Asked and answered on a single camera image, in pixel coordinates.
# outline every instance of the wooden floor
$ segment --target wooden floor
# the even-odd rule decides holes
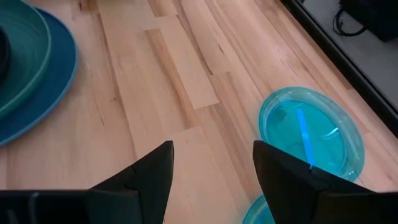
[[[0,149],[3,189],[84,189],[167,139],[165,223],[241,223],[261,194],[251,159],[271,92],[300,85],[353,117],[358,184],[398,190],[398,141],[277,0],[29,0],[61,18],[80,69],[60,106]]]

